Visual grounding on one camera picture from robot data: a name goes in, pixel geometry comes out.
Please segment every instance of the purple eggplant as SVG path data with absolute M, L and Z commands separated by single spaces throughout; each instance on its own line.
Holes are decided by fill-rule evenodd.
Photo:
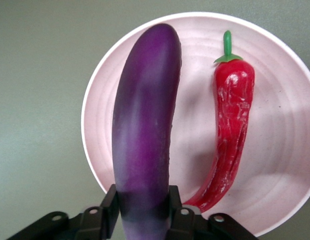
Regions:
M 115 99 L 112 154 L 127 240 L 162 240 L 169 227 L 169 147 L 181 68 L 175 29 L 147 29 L 123 68 Z

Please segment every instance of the gray background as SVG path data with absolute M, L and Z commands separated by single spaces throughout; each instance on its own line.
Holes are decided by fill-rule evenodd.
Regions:
M 192 11 L 255 23 L 310 69 L 310 0 L 0 0 L 0 240 L 49 212 L 72 218 L 101 202 L 81 140 L 90 76 L 135 27 Z M 124 239 L 120 221 L 113 239 Z M 310 239 L 310 199 L 260 239 Z

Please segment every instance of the plastic vegetable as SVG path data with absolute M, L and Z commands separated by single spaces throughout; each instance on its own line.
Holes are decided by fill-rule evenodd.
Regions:
M 214 206 L 230 189 L 236 177 L 246 138 L 253 99 L 255 73 L 241 57 L 231 53 L 231 33 L 224 34 L 225 55 L 217 59 L 213 91 L 216 118 L 216 149 L 204 184 L 185 204 L 202 212 Z
M 133 46 L 120 77 L 112 152 L 128 240 L 160 240 L 168 229 L 169 146 L 181 68 L 173 27 L 157 24 Z

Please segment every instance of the screw hole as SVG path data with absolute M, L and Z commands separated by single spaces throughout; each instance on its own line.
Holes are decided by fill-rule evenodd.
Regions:
M 225 219 L 220 215 L 214 216 L 214 219 L 216 222 L 219 222 L 219 223 L 222 223 L 223 221 L 225 221 Z
M 182 210 L 180 210 L 180 213 L 181 213 L 182 215 L 188 215 L 188 214 L 189 214 L 189 210 L 183 208 Z
M 62 216 L 56 215 L 56 216 L 54 216 L 54 217 L 52 218 L 52 221 L 58 221 L 58 220 L 60 220 L 61 218 L 62 218 Z
M 95 208 L 94 208 L 94 209 L 91 209 L 91 210 L 89 211 L 90 214 L 96 214 L 97 212 L 98 212 L 98 210 L 95 209 Z

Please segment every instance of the green calyx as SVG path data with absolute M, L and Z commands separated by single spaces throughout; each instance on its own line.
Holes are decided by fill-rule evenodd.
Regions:
M 224 33 L 224 55 L 216 59 L 214 63 L 227 63 L 234 59 L 242 60 L 243 58 L 231 53 L 231 33 L 227 30 Z

